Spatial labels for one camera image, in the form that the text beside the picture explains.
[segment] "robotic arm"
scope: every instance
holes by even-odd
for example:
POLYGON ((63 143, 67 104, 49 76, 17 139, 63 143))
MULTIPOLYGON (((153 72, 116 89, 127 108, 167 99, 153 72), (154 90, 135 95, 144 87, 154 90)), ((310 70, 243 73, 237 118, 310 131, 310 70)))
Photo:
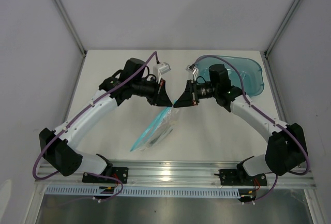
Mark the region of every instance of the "robotic arm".
POLYGON ((111 175, 112 165, 103 156, 78 153, 76 148, 85 134, 102 117, 120 106, 124 100, 137 95, 146 97, 148 103, 154 106, 172 106, 166 93, 165 80, 161 78, 162 74, 170 70, 169 65, 158 63, 154 67, 154 70, 159 72, 158 75, 148 74, 145 78, 143 78, 144 68, 141 68, 143 66, 142 60, 129 59, 123 70, 119 70, 100 84, 99 90, 80 111, 80 114, 56 127, 54 131, 47 128, 41 131, 39 134, 41 150, 43 151, 52 142, 43 157, 63 176, 69 176, 74 172, 111 175), (130 81, 108 94, 111 89, 127 81, 134 73, 137 75, 130 81))
POLYGON ((193 79, 187 81, 186 88, 174 108, 197 106, 200 99, 213 97, 221 107, 245 120, 268 143, 266 154, 250 157, 237 165, 237 175, 243 184, 261 173, 283 175, 307 159, 301 126, 296 123, 289 125, 262 112, 242 89, 231 85, 228 71, 223 64, 210 66, 210 82, 201 84, 197 82, 197 67, 193 64, 188 66, 187 70, 193 74, 193 79))

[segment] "black mounting plate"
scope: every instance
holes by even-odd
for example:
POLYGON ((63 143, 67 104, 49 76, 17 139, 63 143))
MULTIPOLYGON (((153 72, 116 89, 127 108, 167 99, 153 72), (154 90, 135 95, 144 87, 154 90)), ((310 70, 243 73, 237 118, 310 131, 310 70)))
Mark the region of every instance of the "black mounting plate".
POLYGON ((219 170, 219 174, 215 175, 219 176, 221 185, 225 186, 254 186, 254 179, 258 180, 260 186, 268 185, 265 174, 252 176, 245 182, 240 181, 239 176, 237 175, 237 169, 221 169, 219 170))
MULTIPOLYGON (((127 167, 113 167, 112 175, 115 174, 123 184, 126 184, 129 176, 129 168, 127 167)), ((83 183, 94 183, 94 184, 116 184, 117 182, 111 179, 91 176, 87 173, 83 174, 83 183)))

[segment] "plastic bag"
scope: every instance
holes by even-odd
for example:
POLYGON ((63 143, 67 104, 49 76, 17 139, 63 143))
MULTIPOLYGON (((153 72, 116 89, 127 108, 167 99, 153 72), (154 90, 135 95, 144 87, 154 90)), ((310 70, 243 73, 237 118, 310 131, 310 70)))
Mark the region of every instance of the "plastic bag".
POLYGON ((163 109, 140 135, 130 151, 143 151, 162 141, 176 125, 179 111, 180 109, 174 109, 173 107, 163 109))

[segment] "teal plastic container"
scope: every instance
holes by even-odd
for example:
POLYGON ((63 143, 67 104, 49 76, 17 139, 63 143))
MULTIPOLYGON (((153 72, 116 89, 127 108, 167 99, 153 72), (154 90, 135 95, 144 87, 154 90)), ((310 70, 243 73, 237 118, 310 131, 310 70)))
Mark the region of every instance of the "teal plastic container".
MULTIPOLYGON (((262 77, 262 68, 256 61, 243 57, 227 57, 218 56, 231 63, 239 72, 243 79, 245 92, 249 96, 257 96, 264 90, 262 77)), ((237 73, 227 64, 214 57, 207 57, 197 62, 195 65, 199 69, 199 76, 202 76, 206 81, 210 81, 209 67, 214 64, 224 64, 228 70, 231 84, 241 88, 240 80, 237 73)))

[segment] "gray wall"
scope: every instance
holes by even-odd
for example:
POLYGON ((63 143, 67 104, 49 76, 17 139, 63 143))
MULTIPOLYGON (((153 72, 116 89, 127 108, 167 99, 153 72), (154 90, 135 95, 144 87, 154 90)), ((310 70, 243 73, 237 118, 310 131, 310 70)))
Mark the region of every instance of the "gray wall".
POLYGON ((89 49, 265 50, 292 0, 63 0, 89 49))
POLYGON ((0 10, 0 185, 13 181, 2 223, 20 223, 38 134, 64 117, 81 56, 51 0, 0 0, 0 10))
POLYGON ((331 211, 330 3, 331 0, 304 0, 270 59, 287 116, 305 130, 313 174, 328 214, 331 211))

